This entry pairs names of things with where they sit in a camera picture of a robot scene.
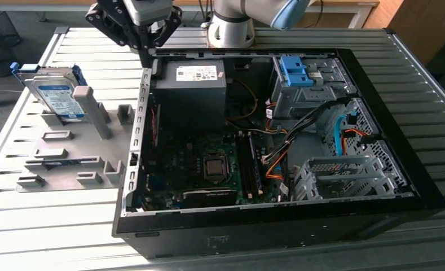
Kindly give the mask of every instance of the power supply label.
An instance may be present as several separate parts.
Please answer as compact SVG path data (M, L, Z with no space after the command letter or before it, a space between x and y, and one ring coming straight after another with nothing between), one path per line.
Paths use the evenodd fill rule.
M176 81L216 81L216 66L179 66Z

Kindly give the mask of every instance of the ram slot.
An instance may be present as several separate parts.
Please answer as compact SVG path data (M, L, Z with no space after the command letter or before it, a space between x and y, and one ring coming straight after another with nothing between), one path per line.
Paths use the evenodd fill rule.
M236 136L236 151L244 197L254 199L263 194L263 184L251 135Z

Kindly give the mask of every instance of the chip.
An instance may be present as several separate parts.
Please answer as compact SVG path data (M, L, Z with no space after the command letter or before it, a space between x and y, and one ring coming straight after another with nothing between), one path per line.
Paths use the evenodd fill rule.
M210 160L207 161L207 175L223 175L223 161L222 160Z

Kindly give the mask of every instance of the slotted metal surface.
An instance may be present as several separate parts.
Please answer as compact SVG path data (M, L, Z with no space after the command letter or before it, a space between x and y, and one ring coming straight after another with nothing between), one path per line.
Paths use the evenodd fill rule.
M445 93L432 81L397 37L383 30L259 29L259 47L353 49L391 112L445 196ZM206 47L206 32L180 29L166 47ZM116 109L134 103L140 63L91 28L57 35L43 64L76 62L95 98ZM0 134L0 270L445 270L445 211L401 225L365 242L235 253L150 263L122 239L111 236L116 189L19 194L33 140L46 128L42 107L26 91Z

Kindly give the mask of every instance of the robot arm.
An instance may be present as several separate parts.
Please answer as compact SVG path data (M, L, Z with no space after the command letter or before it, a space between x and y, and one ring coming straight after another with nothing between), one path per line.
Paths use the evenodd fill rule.
M215 0L208 38L214 47L250 47L252 19L287 30L315 0ZM182 23L183 11L172 0L96 0L86 19L120 46L138 51L142 65L152 67L155 48L162 47ZM155 31L156 21L164 25Z
M219 0L210 25L208 38L214 47L250 47L255 32L252 20L288 30L299 22L315 0Z
M143 67L151 68L154 49L170 39L182 16L172 0L96 0L86 20L116 44L130 45L139 53ZM152 31L151 25L162 20L164 25Z

